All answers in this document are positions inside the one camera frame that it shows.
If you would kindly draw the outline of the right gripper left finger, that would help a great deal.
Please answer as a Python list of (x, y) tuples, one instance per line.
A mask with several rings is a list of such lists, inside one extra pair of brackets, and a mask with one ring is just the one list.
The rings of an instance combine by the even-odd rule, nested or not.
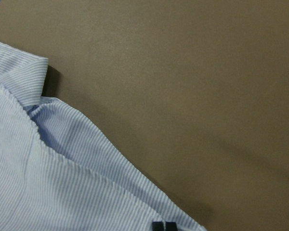
[(164, 231), (164, 223), (162, 221), (152, 222), (152, 231)]

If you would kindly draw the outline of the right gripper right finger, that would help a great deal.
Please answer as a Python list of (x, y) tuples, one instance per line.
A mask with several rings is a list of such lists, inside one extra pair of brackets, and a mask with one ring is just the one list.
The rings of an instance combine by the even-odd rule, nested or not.
[(165, 231), (177, 231), (176, 222), (165, 222)]

